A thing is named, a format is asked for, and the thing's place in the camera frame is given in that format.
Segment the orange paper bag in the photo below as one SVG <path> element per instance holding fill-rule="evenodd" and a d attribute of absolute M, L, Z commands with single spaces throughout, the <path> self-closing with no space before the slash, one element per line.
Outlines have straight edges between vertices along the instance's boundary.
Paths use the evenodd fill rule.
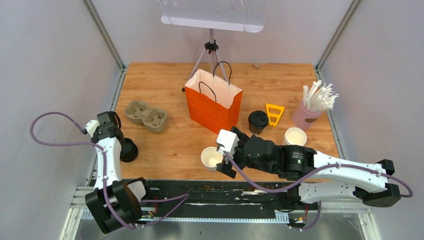
<path fill-rule="evenodd" d="M 184 85 L 190 118 L 218 134 L 239 120 L 243 90 L 214 73 L 198 69 Z"/>

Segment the black cup lid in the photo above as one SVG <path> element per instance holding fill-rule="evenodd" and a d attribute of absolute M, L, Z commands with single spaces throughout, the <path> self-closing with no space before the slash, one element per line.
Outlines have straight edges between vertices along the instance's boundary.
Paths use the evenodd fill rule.
<path fill-rule="evenodd" d="M 249 114 L 248 122 L 257 128 L 264 128 L 269 124 L 269 118 L 266 112 L 255 110 Z"/>

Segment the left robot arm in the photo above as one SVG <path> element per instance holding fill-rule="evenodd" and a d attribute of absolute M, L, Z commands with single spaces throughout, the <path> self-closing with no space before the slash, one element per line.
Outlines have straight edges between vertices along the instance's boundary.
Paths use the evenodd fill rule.
<path fill-rule="evenodd" d="M 145 188 L 145 180 L 122 179 L 120 162 L 131 162 L 138 156 L 138 148 L 124 137 L 122 124 L 114 111 L 97 115 L 97 120 L 86 124 L 91 142 L 96 145 L 98 174 L 93 191 L 85 195 L 85 204 L 104 234 L 122 227 L 135 228 L 142 217 L 142 207 L 153 201 L 153 193 Z"/>

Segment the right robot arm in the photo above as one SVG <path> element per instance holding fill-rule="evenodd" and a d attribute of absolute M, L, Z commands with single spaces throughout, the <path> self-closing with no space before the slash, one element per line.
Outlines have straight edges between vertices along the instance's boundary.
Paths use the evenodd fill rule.
<path fill-rule="evenodd" d="M 286 204 L 298 209 L 303 204 L 327 200 L 359 199 L 366 206 L 388 208 L 401 198 L 394 164 L 384 159 L 359 163 L 300 145 L 277 145 L 258 136 L 247 136 L 238 128 L 222 129 L 216 150 L 223 154 L 217 170 L 231 178 L 244 168 L 277 175 L 290 181 Z"/>

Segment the cardboard cup carrier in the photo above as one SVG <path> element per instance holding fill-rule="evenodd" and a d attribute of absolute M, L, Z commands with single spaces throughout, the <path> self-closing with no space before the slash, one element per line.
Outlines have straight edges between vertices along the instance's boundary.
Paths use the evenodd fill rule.
<path fill-rule="evenodd" d="M 168 124 L 168 113 L 158 107 L 150 107 L 141 100 L 131 101 L 124 109 L 124 115 L 132 123 L 143 125 L 153 133 L 161 133 Z"/>

